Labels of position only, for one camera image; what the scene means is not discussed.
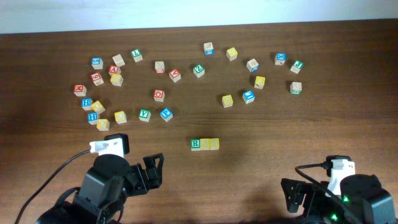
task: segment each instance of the toy block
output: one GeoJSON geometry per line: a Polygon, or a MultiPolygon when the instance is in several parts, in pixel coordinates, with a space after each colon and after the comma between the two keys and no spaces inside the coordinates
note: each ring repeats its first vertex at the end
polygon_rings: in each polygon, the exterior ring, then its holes
{"type": "Polygon", "coordinates": [[[254,83],[254,87],[255,88],[262,89],[265,84],[266,84],[266,78],[265,77],[256,77],[256,82],[254,83]]]}
{"type": "Polygon", "coordinates": [[[112,85],[122,86],[123,77],[118,74],[113,74],[112,78],[111,78],[111,83],[112,83],[112,85]]]}
{"type": "Polygon", "coordinates": [[[290,84],[290,94],[298,95],[301,91],[302,87],[300,82],[292,82],[292,84],[290,84]]]}
{"type": "Polygon", "coordinates": [[[96,112],[88,113],[87,120],[90,124],[97,124],[100,115],[96,112]]]}
{"type": "Polygon", "coordinates": [[[156,73],[164,73],[164,62],[155,62],[156,73]]]}
{"type": "Polygon", "coordinates": [[[210,139],[200,139],[200,150],[210,150],[210,139]]]}
{"type": "Polygon", "coordinates": [[[109,131],[109,121],[108,121],[108,119],[98,119],[97,128],[100,131],[109,131]]]}
{"type": "Polygon", "coordinates": [[[231,95],[223,96],[223,106],[224,106],[224,108],[230,107],[233,104],[234,104],[234,101],[232,100],[232,96],[231,95]]]}
{"type": "Polygon", "coordinates": [[[193,73],[200,78],[202,75],[205,74],[205,68],[203,68],[203,66],[201,65],[197,65],[195,66],[195,68],[193,68],[193,73]]]}
{"type": "Polygon", "coordinates": [[[181,73],[177,69],[173,69],[171,72],[169,72],[169,77],[174,83],[176,83],[181,79],[181,73]]]}
{"type": "Polygon", "coordinates": [[[252,59],[247,62],[246,68],[248,68],[250,72],[254,72],[259,69],[259,64],[257,63],[256,59],[252,59]]]}
{"type": "Polygon", "coordinates": [[[97,112],[98,115],[100,115],[102,112],[105,111],[105,108],[102,106],[102,104],[97,100],[91,105],[92,109],[97,112]]]}
{"type": "Polygon", "coordinates": [[[91,66],[94,69],[102,69],[104,67],[104,61],[100,57],[93,57],[91,59],[91,66]]]}
{"type": "Polygon", "coordinates": [[[119,54],[115,55],[115,56],[112,57],[112,59],[114,61],[114,64],[119,66],[119,67],[122,67],[123,65],[125,65],[124,60],[122,58],[122,55],[119,55],[119,54]]]}
{"type": "Polygon", "coordinates": [[[73,92],[76,96],[86,96],[87,89],[84,85],[75,85],[73,92]]]}
{"type": "Polygon", "coordinates": [[[81,107],[84,110],[92,110],[91,105],[93,104],[93,100],[91,98],[81,99],[81,107]]]}
{"type": "Polygon", "coordinates": [[[149,110],[141,109],[140,112],[139,112],[138,118],[139,118],[141,121],[149,122],[149,120],[150,120],[150,111],[149,111],[149,110]]]}
{"type": "Polygon", "coordinates": [[[155,101],[163,102],[164,96],[165,96],[164,90],[155,90],[155,93],[154,93],[155,101]]]}
{"type": "Polygon", "coordinates": [[[135,62],[139,62],[142,60],[142,54],[141,51],[139,49],[133,50],[131,52],[131,56],[134,59],[135,62]]]}
{"type": "Polygon", "coordinates": [[[236,51],[236,49],[234,47],[231,49],[228,49],[226,51],[226,57],[228,57],[229,61],[235,60],[238,58],[238,52],[236,51]]]}
{"type": "Polygon", "coordinates": [[[276,53],[275,55],[275,65],[283,65],[286,62],[285,53],[276,53]]]}
{"type": "Polygon", "coordinates": [[[104,83],[104,80],[102,79],[101,74],[99,72],[91,74],[91,80],[95,85],[100,85],[104,83]]]}
{"type": "Polygon", "coordinates": [[[124,111],[119,111],[114,114],[114,119],[118,124],[123,124],[127,122],[127,116],[124,111]]]}
{"type": "Polygon", "coordinates": [[[110,76],[112,76],[113,74],[118,74],[118,75],[120,75],[120,74],[122,73],[122,70],[121,70],[118,66],[111,65],[111,66],[109,67],[108,73],[109,73],[110,76]]]}
{"type": "Polygon", "coordinates": [[[199,151],[199,150],[200,150],[200,139],[192,139],[191,151],[199,151]]]}
{"type": "Polygon", "coordinates": [[[292,71],[292,72],[294,72],[296,74],[299,74],[299,71],[303,68],[303,66],[304,66],[303,62],[301,62],[299,60],[296,60],[293,63],[292,68],[290,69],[290,71],[292,71]]]}
{"type": "Polygon", "coordinates": [[[214,55],[213,43],[205,43],[203,44],[203,48],[205,49],[205,55],[214,55]]]}
{"type": "Polygon", "coordinates": [[[220,148],[220,140],[218,138],[210,139],[210,150],[218,150],[220,148]]]}
{"type": "Polygon", "coordinates": [[[254,101],[255,97],[253,91],[249,90],[249,91],[245,91],[243,93],[243,100],[246,104],[251,103],[254,101]]]}
{"type": "Polygon", "coordinates": [[[173,113],[168,108],[165,108],[160,112],[160,116],[163,118],[164,121],[168,122],[170,119],[173,118],[173,113]]]}

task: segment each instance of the letter cube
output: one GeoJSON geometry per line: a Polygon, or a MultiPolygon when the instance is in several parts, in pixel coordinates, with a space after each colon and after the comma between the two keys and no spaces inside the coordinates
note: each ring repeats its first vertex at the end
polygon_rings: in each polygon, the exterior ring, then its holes
{"type": "Polygon", "coordinates": [[[81,107],[84,110],[92,110],[91,104],[93,104],[93,100],[91,98],[81,99],[81,107]]]}
{"type": "Polygon", "coordinates": [[[164,93],[163,90],[155,90],[155,93],[154,93],[155,101],[163,102],[164,101],[164,96],[165,96],[165,93],[164,93]]]}
{"type": "Polygon", "coordinates": [[[99,118],[100,118],[100,115],[97,114],[96,112],[87,114],[87,120],[90,124],[97,124],[99,118]]]}
{"type": "Polygon", "coordinates": [[[210,150],[210,139],[200,139],[200,150],[210,150]]]}
{"type": "Polygon", "coordinates": [[[191,151],[199,151],[199,150],[200,150],[200,139],[192,139],[191,151]]]}
{"type": "Polygon", "coordinates": [[[169,72],[169,77],[174,83],[176,83],[181,79],[181,73],[177,69],[173,69],[171,72],[169,72]]]}
{"type": "Polygon", "coordinates": [[[140,112],[139,112],[138,118],[139,118],[141,121],[149,122],[149,120],[150,120],[150,111],[149,111],[149,110],[141,109],[140,112]]]}
{"type": "Polygon", "coordinates": [[[243,100],[246,104],[251,103],[254,101],[255,97],[253,91],[249,90],[249,91],[245,91],[243,93],[243,100]]]}
{"type": "Polygon", "coordinates": [[[259,69],[259,64],[257,63],[256,59],[252,59],[247,62],[246,68],[248,68],[250,72],[254,72],[259,69]]]}
{"type": "Polygon", "coordinates": [[[114,114],[114,119],[118,124],[123,124],[127,122],[127,116],[124,111],[119,111],[114,114]]]}
{"type": "Polygon", "coordinates": [[[109,121],[108,121],[108,119],[98,119],[97,128],[100,131],[109,131],[109,121]]]}
{"type": "Polygon", "coordinates": [[[255,88],[262,89],[264,87],[264,84],[266,84],[266,78],[265,77],[256,77],[256,82],[254,84],[255,88]]]}
{"type": "Polygon", "coordinates": [[[102,79],[101,74],[99,72],[91,74],[91,80],[95,85],[100,85],[104,83],[104,80],[102,79]]]}
{"type": "Polygon", "coordinates": [[[228,49],[226,51],[226,57],[228,58],[229,61],[237,59],[238,58],[238,52],[236,51],[236,49],[234,47],[231,48],[231,49],[228,49]]]}
{"type": "Polygon", "coordinates": [[[76,96],[86,96],[87,89],[84,85],[75,85],[73,92],[76,96]]]}
{"type": "Polygon", "coordinates": [[[109,75],[112,76],[113,74],[118,74],[120,75],[122,73],[122,70],[120,70],[119,67],[115,66],[115,65],[111,65],[109,67],[109,71],[108,71],[109,75]]]}
{"type": "Polygon", "coordinates": [[[290,84],[290,94],[298,95],[301,93],[301,90],[300,82],[292,82],[292,84],[290,84]]]}
{"type": "Polygon", "coordinates": [[[203,68],[203,66],[201,65],[197,65],[195,66],[195,68],[193,68],[193,73],[200,78],[202,75],[205,74],[205,68],[203,68]]]}
{"type": "Polygon", "coordinates": [[[119,54],[115,55],[115,56],[112,57],[112,59],[114,61],[114,64],[119,66],[119,67],[122,67],[123,65],[125,65],[124,60],[122,58],[122,55],[119,55],[119,54]]]}
{"type": "Polygon", "coordinates": [[[220,148],[220,140],[218,138],[210,139],[210,150],[218,150],[220,148]]]}
{"type": "Polygon", "coordinates": [[[102,106],[102,104],[97,100],[91,105],[92,109],[97,112],[98,115],[100,115],[102,112],[105,111],[105,108],[102,106]]]}
{"type": "Polygon", "coordinates": [[[213,48],[213,43],[205,43],[203,44],[203,48],[205,49],[205,55],[213,55],[214,54],[214,48],[213,48]]]}
{"type": "Polygon", "coordinates": [[[164,121],[168,122],[170,119],[173,118],[173,113],[168,108],[165,108],[160,112],[160,116],[163,118],[164,121]]]}
{"type": "Polygon", "coordinates": [[[156,73],[164,73],[164,62],[155,62],[156,73]]]}
{"type": "Polygon", "coordinates": [[[230,107],[233,104],[234,104],[234,101],[232,100],[232,96],[231,95],[223,96],[223,106],[224,106],[224,108],[230,107]]]}
{"type": "Polygon", "coordinates": [[[275,65],[283,65],[286,62],[285,53],[276,53],[275,55],[275,65]]]}
{"type": "Polygon", "coordinates": [[[296,60],[293,63],[292,68],[290,69],[290,71],[292,71],[292,72],[294,72],[296,74],[299,74],[299,71],[303,68],[303,66],[304,66],[303,62],[301,62],[299,60],[296,60]]]}
{"type": "Polygon", "coordinates": [[[91,66],[94,69],[102,69],[104,67],[104,62],[102,61],[102,59],[100,57],[93,57],[91,59],[91,66]]]}
{"type": "Polygon", "coordinates": [[[131,56],[134,59],[135,62],[139,62],[142,60],[142,54],[141,51],[139,49],[133,50],[131,52],[131,56]]]}
{"type": "Polygon", "coordinates": [[[122,86],[123,77],[118,74],[113,74],[112,78],[111,78],[111,83],[112,83],[112,85],[122,86]]]}

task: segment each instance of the wooden table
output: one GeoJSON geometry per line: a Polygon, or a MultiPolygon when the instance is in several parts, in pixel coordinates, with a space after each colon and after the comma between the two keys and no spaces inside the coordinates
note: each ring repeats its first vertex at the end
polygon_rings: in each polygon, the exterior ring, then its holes
{"type": "MultiPolygon", "coordinates": [[[[398,210],[398,20],[309,22],[176,29],[104,30],[0,35],[1,150],[0,223],[15,220],[22,204],[72,155],[114,133],[129,135],[126,159],[163,152],[160,189],[130,198],[123,223],[240,222],[287,217],[281,178],[302,180],[298,165],[323,162],[327,155],[351,156],[359,174],[376,174],[398,210]],[[215,55],[206,57],[203,43],[215,55]],[[238,59],[226,58],[235,47],[238,59]],[[144,60],[135,63],[130,51],[144,60]],[[286,52],[284,66],[274,65],[286,52]],[[112,86],[106,69],[121,54],[122,87],[112,86]],[[102,57],[105,84],[94,86],[90,65],[102,57]],[[250,74],[246,62],[259,70],[250,74]],[[296,75],[293,60],[304,62],[296,75]],[[177,68],[182,79],[154,71],[177,68]],[[194,76],[202,64],[206,73],[194,76]],[[256,75],[267,78],[253,88],[256,75]],[[292,81],[302,82],[291,95],[292,81]],[[111,122],[109,131],[88,124],[73,86],[87,86],[111,122]],[[165,90],[164,103],[154,89],[165,90]],[[242,93],[256,99],[245,105],[242,93]],[[223,95],[234,105],[224,109],[223,95]],[[159,116],[168,107],[174,117],[159,116]],[[139,121],[141,108],[152,112],[139,121]],[[114,112],[124,110],[126,124],[114,112]],[[190,150],[190,140],[220,138],[219,151],[190,150]]],[[[96,155],[73,161],[27,207],[21,223],[34,223],[66,189],[80,186],[96,155]]],[[[328,180],[323,169],[308,170],[328,180]]]]}

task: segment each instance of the cable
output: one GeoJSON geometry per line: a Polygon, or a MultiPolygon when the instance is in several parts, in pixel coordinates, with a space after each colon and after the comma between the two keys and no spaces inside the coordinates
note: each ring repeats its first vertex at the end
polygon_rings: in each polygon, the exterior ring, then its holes
{"type": "Polygon", "coordinates": [[[320,190],[324,191],[325,193],[327,193],[328,195],[330,195],[331,199],[336,202],[339,206],[341,206],[344,211],[349,215],[350,218],[353,219],[353,221],[357,224],[362,224],[361,220],[351,211],[351,209],[349,209],[341,200],[340,198],[338,198],[332,191],[330,191],[329,189],[327,189],[326,187],[324,187],[321,183],[319,183],[318,181],[316,181],[315,179],[313,179],[312,177],[308,176],[307,174],[304,174],[300,169],[306,169],[306,168],[313,168],[313,167],[323,167],[324,163],[322,164],[310,164],[310,165],[304,165],[304,166],[298,166],[296,167],[294,170],[296,170],[296,172],[306,178],[307,180],[309,180],[310,182],[312,182],[314,185],[316,185],[320,190]]]}
{"type": "Polygon", "coordinates": [[[18,217],[17,217],[17,220],[15,221],[15,224],[18,224],[19,223],[19,220],[21,219],[21,217],[22,217],[22,214],[24,213],[24,211],[25,211],[25,208],[28,206],[28,204],[45,188],[45,186],[47,186],[47,184],[49,184],[49,182],[66,166],[66,165],[68,165],[72,160],[74,160],[74,159],[76,159],[77,157],[79,157],[79,156],[82,156],[82,155],[84,155],[84,154],[87,154],[87,153],[89,153],[90,152],[90,150],[86,150],[86,151],[83,151],[83,152],[81,152],[81,153],[79,153],[79,154],[76,154],[76,155],[74,155],[74,156],[72,156],[72,158],[70,158],[69,160],[67,160],[64,164],[62,164],[62,166],[60,166],[51,176],[50,176],[50,178],[48,178],[45,182],[44,182],[44,184],[25,202],[25,204],[24,204],[24,206],[22,206],[22,208],[21,208],[21,210],[19,211],[19,213],[18,213],[18,217]]]}

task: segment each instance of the white wall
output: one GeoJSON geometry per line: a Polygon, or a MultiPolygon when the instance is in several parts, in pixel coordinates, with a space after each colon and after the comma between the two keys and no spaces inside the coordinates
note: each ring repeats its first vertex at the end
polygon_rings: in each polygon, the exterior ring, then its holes
{"type": "Polygon", "coordinates": [[[0,0],[0,33],[398,18],[398,0],[0,0]]]}

